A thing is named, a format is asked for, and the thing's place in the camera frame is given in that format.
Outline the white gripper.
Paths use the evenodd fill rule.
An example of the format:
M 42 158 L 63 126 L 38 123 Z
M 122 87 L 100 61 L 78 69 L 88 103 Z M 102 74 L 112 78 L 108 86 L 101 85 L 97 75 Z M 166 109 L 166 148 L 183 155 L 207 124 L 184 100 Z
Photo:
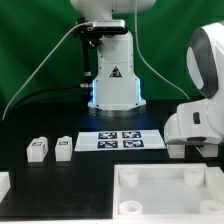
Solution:
M 207 99 L 180 104 L 176 113 L 165 124 L 165 143 L 218 145 L 222 136 L 209 124 L 206 117 L 207 106 Z

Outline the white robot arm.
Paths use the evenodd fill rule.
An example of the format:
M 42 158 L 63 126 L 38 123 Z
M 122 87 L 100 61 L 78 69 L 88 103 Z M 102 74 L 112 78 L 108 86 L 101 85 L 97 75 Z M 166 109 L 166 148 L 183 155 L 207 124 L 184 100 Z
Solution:
M 127 114 L 145 104 L 133 68 L 137 37 L 114 14 L 137 13 L 156 0 L 70 0 L 89 25 L 88 43 L 97 48 L 98 75 L 93 81 L 90 109 L 106 116 Z M 165 124 L 165 142 L 219 144 L 224 140 L 224 21 L 203 26 L 193 34 L 186 54 L 190 77 L 202 100 L 177 107 Z

